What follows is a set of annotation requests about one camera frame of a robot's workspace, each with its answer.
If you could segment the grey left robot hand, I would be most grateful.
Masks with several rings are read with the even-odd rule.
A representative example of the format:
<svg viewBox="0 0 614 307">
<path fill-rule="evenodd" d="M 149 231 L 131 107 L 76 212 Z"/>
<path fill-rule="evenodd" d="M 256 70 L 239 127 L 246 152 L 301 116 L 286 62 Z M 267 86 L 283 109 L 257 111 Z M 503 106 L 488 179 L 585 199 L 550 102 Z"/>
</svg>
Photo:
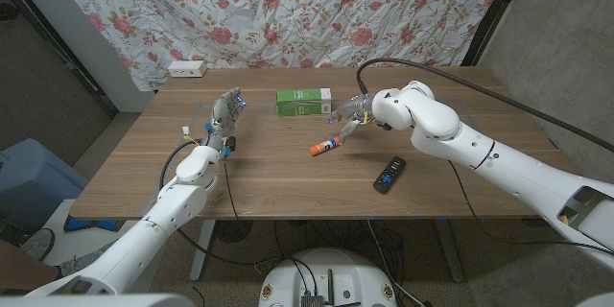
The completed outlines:
<svg viewBox="0 0 614 307">
<path fill-rule="evenodd" d="M 225 141 L 233 135 L 235 123 L 245 106 L 240 87 L 230 89 L 213 103 L 208 122 L 208 147 L 220 152 L 224 150 Z"/>
</svg>

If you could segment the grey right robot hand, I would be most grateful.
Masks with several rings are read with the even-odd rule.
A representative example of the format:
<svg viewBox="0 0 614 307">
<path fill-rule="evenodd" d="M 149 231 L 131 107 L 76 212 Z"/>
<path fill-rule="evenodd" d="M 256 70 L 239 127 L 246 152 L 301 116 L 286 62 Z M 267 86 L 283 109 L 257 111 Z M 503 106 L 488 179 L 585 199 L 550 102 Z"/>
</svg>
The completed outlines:
<svg viewBox="0 0 614 307">
<path fill-rule="evenodd" d="M 347 119 L 339 134 L 339 143 L 351 136 L 359 126 L 366 125 L 374 119 L 372 111 L 372 94 L 356 95 L 349 101 L 338 106 L 329 116 L 328 122 L 340 122 Z"/>
</svg>

